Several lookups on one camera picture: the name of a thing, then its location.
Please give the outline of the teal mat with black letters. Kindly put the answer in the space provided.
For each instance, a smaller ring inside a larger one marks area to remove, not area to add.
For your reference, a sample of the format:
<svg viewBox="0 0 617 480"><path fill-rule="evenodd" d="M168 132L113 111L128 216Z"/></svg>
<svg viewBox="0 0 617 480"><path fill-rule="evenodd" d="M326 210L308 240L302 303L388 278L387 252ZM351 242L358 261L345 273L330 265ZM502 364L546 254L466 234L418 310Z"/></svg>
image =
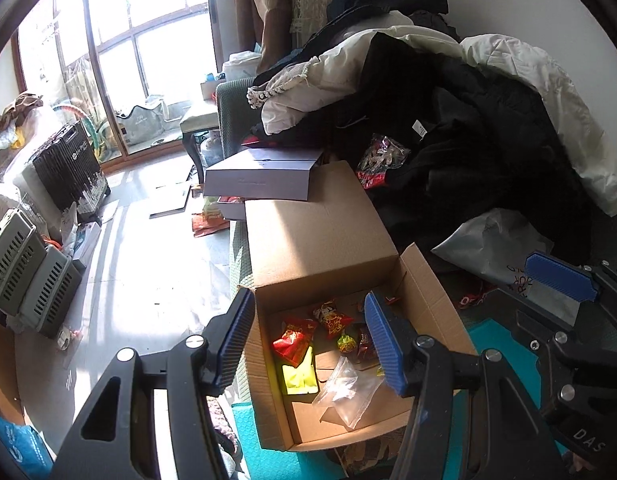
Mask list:
<svg viewBox="0 0 617 480"><path fill-rule="evenodd" d="M537 356L523 344L514 341L509 330L493 320L487 320L469 330L478 352L497 350L502 353L528 391L534 405L540 405L541 380L537 371ZM326 451L291 452L266 450L258 440L254 407L241 403L234 408L239 440L243 448L250 479L345 479L342 467L330 457L334 448ZM541 460L523 463L514 452L485 467L468 462L468 394L458 393L453 401L449 450L443 464L444 479L566 479L572 460L563 460L565 449L554 442L555 456L546 464Z"/></svg>

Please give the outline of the blue plastic bag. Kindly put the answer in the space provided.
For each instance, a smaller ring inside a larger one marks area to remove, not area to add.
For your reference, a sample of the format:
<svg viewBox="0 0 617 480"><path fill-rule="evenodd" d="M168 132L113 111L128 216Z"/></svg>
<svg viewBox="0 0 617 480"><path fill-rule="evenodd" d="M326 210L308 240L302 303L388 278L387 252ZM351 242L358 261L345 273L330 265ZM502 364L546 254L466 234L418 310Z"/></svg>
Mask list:
<svg viewBox="0 0 617 480"><path fill-rule="evenodd" d="M0 417L0 479L48 479L53 464L34 428Z"/></svg>

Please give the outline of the white plastic shopping bag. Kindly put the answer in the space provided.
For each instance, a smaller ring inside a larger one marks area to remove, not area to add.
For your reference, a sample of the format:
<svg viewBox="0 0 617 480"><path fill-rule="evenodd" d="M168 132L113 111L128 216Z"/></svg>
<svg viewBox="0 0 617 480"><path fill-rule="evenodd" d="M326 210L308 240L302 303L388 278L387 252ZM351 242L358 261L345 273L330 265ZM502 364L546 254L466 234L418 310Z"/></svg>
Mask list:
<svg viewBox="0 0 617 480"><path fill-rule="evenodd" d="M569 326L580 304L525 271L533 252L550 252L553 243L517 212L493 209L463 223L432 249L432 254L493 284L501 285L555 315Z"/></svg>

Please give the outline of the small red snack packet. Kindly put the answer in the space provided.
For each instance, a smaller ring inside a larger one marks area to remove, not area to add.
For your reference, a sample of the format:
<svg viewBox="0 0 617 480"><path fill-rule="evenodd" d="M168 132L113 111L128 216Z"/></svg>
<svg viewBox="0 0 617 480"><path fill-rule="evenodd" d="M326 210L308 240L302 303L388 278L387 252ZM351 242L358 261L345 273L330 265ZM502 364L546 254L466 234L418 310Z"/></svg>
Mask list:
<svg viewBox="0 0 617 480"><path fill-rule="evenodd" d="M298 367L312 343L316 328L317 323L309 318L286 318L284 333L272 344L277 358L284 364Z"/></svg>

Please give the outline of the dark brown candy wrapper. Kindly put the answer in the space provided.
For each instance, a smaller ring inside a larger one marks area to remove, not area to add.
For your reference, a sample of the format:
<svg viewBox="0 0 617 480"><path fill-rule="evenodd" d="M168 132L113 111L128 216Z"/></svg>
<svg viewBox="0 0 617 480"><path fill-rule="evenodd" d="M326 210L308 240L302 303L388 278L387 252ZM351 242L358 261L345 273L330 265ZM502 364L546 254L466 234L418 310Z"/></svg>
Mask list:
<svg viewBox="0 0 617 480"><path fill-rule="evenodd" d="M359 362L369 362L376 359L377 351L368 327L366 325L359 326L357 333L359 333L357 337L357 359Z"/></svg>

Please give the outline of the clear plastic zip bag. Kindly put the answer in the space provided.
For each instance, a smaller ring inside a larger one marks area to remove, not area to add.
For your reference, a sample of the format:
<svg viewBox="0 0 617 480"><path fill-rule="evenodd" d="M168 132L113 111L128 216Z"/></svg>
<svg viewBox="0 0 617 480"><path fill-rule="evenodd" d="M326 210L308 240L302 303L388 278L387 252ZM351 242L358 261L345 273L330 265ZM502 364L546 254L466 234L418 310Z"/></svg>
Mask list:
<svg viewBox="0 0 617 480"><path fill-rule="evenodd" d="M341 356L312 405L323 413L333 408L348 430L356 428L385 378L377 370L358 370Z"/></svg>

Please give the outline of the beige seaweed cracker packet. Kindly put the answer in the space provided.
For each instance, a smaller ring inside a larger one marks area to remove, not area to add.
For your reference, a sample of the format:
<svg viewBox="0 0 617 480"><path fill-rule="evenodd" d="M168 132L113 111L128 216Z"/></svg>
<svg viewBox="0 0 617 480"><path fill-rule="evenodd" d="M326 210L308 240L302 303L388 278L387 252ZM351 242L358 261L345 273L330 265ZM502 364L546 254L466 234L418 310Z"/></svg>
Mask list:
<svg viewBox="0 0 617 480"><path fill-rule="evenodd" d="M345 479L389 479L404 438L404 429L335 448L330 454Z"/></svg>

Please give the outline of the yellow green snack packet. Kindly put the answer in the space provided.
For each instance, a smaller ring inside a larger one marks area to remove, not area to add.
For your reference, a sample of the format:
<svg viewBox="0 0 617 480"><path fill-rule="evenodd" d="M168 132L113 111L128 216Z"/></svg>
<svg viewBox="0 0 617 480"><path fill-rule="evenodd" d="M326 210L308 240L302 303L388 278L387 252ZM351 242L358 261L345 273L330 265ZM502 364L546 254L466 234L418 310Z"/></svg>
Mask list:
<svg viewBox="0 0 617 480"><path fill-rule="evenodd" d="M319 387L313 364L312 347L307 348L302 362L297 367L283 365L281 371L288 396L318 393Z"/></svg>

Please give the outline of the red snack bag on sofa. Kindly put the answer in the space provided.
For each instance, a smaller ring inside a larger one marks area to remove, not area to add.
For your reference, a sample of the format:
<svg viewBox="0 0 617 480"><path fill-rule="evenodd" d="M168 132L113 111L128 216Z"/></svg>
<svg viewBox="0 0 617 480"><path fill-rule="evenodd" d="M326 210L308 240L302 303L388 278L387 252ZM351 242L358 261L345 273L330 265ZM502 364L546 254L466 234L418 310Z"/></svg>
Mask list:
<svg viewBox="0 0 617 480"><path fill-rule="evenodd" d="M400 168L409 149L389 136L374 136L356 168L356 176L365 190L386 184L386 173Z"/></svg>

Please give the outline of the black radiator heater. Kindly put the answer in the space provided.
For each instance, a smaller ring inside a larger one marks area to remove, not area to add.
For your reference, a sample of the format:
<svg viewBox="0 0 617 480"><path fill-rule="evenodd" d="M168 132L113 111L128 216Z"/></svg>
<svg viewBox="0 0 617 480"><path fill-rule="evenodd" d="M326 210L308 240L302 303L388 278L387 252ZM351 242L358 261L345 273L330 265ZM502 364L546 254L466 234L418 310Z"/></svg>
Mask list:
<svg viewBox="0 0 617 480"><path fill-rule="evenodd" d="M75 205L78 221L97 217L110 186L80 122L63 126L35 152L31 162L62 214Z"/></svg>

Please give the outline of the black clothing pile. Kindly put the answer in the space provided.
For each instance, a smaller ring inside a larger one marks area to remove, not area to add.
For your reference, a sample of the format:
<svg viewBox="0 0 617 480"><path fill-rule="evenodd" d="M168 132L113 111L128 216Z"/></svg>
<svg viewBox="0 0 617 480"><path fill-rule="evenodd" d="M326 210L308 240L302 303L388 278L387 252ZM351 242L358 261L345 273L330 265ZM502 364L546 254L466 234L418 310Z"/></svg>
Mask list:
<svg viewBox="0 0 617 480"><path fill-rule="evenodd" d="M435 248L493 209L582 261L611 218L571 165L540 95L465 61L445 0L333 0L326 25L253 81L256 132L355 171L374 136L409 149L367 191L398 248Z"/></svg>

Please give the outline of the purple flat box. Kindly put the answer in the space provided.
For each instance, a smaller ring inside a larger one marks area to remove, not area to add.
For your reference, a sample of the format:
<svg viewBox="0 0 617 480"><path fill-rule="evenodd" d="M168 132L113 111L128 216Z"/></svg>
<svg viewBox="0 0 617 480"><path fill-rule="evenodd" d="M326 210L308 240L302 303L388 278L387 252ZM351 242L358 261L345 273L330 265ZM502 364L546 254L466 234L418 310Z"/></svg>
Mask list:
<svg viewBox="0 0 617 480"><path fill-rule="evenodd" d="M321 150L246 148L205 171L204 192L244 200L307 200Z"/></svg>

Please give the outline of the grey slotted plastic crate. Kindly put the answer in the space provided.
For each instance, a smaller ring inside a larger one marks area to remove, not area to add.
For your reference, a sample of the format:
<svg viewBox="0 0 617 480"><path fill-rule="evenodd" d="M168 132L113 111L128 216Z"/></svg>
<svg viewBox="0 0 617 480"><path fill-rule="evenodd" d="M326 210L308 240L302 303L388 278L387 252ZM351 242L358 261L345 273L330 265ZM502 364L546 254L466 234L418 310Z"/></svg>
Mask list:
<svg viewBox="0 0 617 480"><path fill-rule="evenodd" d="M72 260L54 246L47 246L20 304L22 324L47 338L57 336L81 281L82 274Z"/></svg>

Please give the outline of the white quilted jacket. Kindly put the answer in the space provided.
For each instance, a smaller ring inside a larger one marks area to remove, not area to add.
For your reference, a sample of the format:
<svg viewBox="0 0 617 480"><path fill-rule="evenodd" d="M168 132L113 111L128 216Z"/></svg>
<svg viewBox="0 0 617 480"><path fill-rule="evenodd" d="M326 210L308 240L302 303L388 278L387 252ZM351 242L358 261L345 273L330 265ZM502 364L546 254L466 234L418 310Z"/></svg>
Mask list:
<svg viewBox="0 0 617 480"><path fill-rule="evenodd" d="M461 40L465 61L516 78L542 98L571 165L610 217L617 215L617 155L568 73L543 49L506 35Z"/></svg>

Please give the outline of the brown cardboard box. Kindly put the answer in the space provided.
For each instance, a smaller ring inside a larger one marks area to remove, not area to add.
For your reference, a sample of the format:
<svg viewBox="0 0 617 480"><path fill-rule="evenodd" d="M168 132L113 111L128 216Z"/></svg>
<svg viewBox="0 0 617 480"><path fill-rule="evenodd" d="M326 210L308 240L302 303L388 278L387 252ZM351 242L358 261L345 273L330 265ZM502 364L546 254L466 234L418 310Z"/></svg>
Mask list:
<svg viewBox="0 0 617 480"><path fill-rule="evenodd" d="M332 408L310 396L289 396L273 342L288 316L306 318L333 300L348 315L377 288L397 298L397 311L419 333L452 351L475 350L452 301L416 245L398 252L359 180L346 162L313 170L310 197L252 200L246 227L256 313L244 355L262 448L310 452L380 437L404 427L413 402L387 385L353 430Z"/></svg>

